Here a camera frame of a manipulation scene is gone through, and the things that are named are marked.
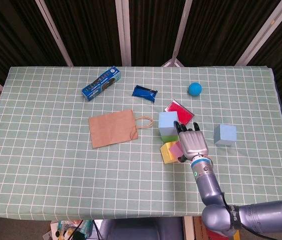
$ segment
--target blue snack wrapper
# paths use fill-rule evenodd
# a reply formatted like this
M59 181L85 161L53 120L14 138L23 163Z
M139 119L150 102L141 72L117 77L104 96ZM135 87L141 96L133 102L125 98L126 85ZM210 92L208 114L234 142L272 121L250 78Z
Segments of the blue snack wrapper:
M113 66L106 72L102 73L102 75L99 76L94 82L83 88L82 93L86 99L90 101L120 78L121 72L119 69Z
M156 94L157 94L157 91L150 90L148 88L136 85L132 96L145 98L147 100L154 102Z

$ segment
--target brown paper bag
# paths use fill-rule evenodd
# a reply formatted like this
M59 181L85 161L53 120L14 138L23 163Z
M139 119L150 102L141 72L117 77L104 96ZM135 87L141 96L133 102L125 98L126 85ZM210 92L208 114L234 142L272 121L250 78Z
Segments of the brown paper bag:
M146 126L136 126L135 120L148 119ZM147 116L134 118L132 110L124 110L89 118L92 147L123 143L138 138L137 129L149 128L153 119Z

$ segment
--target blue ball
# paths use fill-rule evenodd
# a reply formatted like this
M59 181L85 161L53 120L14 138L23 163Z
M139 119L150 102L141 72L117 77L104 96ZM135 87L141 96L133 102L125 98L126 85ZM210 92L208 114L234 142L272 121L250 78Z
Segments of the blue ball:
M189 94L192 96L198 96L202 92L202 86L198 82L191 83L189 86Z

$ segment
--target robotic hand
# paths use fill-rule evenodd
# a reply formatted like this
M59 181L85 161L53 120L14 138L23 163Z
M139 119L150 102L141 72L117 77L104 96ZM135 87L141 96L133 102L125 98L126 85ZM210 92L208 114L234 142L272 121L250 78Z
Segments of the robotic hand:
M213 162L208 157L208 148L198 124L194 123L194 130L187 129L177 121L174 122L174 126L184 154L178 161L191 162L202 202L206 205L202 219L208 229L226 236L233 236L241 227L256 235L282 232L282 201L244 206L227 205L213 172Z

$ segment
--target light blue cube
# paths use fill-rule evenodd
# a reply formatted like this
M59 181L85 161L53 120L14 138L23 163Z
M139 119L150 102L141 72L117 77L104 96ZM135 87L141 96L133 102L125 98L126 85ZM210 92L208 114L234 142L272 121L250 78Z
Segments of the light blue cube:
M236 126L220 124L214 129L214 143L218 145L232 145L236 142Z
M174 121L177 121L176 111L164 111L159 113L159 131L161 136L177 135Z

